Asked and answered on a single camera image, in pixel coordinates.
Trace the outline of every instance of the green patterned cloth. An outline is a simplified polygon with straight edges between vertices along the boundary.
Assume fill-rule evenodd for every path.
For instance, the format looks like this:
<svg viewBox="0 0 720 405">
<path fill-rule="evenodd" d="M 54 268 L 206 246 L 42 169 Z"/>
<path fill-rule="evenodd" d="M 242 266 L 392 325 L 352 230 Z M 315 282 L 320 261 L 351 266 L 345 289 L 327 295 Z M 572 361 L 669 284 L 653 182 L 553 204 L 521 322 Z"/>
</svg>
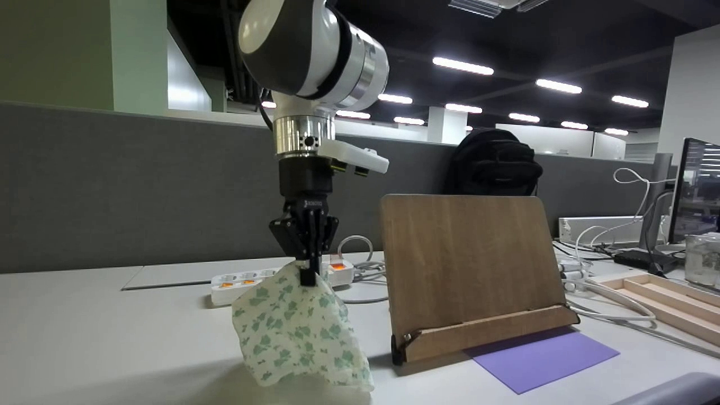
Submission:
<svg viewBox="0 0 720 405">
<path fill-rule="evenodd" d="M 336 388 L 370 390 L 347 306 L 320 277 L 315 289 L 301 289 L 298 266 L 287 264 L 234 302 L 242 363 L 264 388 L 307 373 Z"/>
</svg>

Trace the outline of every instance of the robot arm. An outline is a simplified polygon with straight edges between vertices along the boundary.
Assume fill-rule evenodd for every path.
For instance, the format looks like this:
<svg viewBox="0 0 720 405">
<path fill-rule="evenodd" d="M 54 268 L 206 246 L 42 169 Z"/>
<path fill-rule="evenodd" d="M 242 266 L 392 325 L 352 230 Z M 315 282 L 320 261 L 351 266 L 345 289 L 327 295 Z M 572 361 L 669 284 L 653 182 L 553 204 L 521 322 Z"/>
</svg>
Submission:
<svg viewBox="0 0 720 405">
<path fill-rule="evenodd" d="M 239 50 L 250 74 L 276 101 L 275 146 L 284 217 L 269 230 L 286 255 L 307 261 L 303 285 L 315 285 L 320 256 L 338 218 L 328 217 L 333 167 L 387 171 L 387 159 L 336 142 L 336 110 L 368 108 L 387 86 L 387 54 L 327 0 L 250 0 Z"/>
</svg>

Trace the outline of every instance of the computer monitor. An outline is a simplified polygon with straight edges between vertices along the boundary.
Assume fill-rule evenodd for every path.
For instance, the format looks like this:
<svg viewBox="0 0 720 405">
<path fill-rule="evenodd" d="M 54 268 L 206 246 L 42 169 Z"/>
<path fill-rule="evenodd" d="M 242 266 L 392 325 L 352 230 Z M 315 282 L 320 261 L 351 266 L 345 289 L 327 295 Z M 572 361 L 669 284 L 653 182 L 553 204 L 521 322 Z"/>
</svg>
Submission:
<svg viewBox="0 0 720 405">
<path fill-rule="evenodd" d="M 720 231 L 720 144 L 684 140 L 675 182 L 670 244 Z"/>
</svg>

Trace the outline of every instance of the desk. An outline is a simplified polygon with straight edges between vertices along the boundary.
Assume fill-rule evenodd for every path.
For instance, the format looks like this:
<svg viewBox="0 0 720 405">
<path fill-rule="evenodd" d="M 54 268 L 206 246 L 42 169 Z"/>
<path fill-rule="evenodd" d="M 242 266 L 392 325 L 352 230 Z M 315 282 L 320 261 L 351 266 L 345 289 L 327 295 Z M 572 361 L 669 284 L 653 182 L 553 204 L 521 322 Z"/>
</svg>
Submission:
<svg viewBox="0 0 720 405">
<path fill-rule="evenodd" d="M 1 405 L 256 405 L 338 402 L 316 378 L 261 390 L 241 367 L 230 309 L 208 309 L 208 285 L 122 293 L 123 285 L 195 282 L 286 259 L 153 268 L 71 271 L 0 277 Z M 603 277 L 620 274 L 595 264 Z M 606 405 L 688 372 L 720 373 L 718 357 L 637 331 L 582 320 L 585 335 L 618 357 L 555 385 L 514 396 L 469 361 L 397 375 L 390 364 L 390 310 L 351 306 L 370 357 L 376 405 L 581 402 Z"/>
</svg>

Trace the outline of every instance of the purple paper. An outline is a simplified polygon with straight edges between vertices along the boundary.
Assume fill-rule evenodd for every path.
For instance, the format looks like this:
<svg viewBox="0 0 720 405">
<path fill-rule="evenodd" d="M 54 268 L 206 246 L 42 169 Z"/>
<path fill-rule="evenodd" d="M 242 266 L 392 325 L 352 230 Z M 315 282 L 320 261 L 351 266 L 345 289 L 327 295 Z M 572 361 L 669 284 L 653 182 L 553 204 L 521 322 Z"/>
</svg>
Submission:
<svg viewBox="0 0 720 405">
<path fill-rule="evenodd" d="M 501 346 L 498 351 L 472 353 L 475 363 L 501 381 L 514 393 L 526 393 L 543 385 L 563 381 L 595 367 L 618 353 L 581 333 L 563 333 Z"/>
</svg>

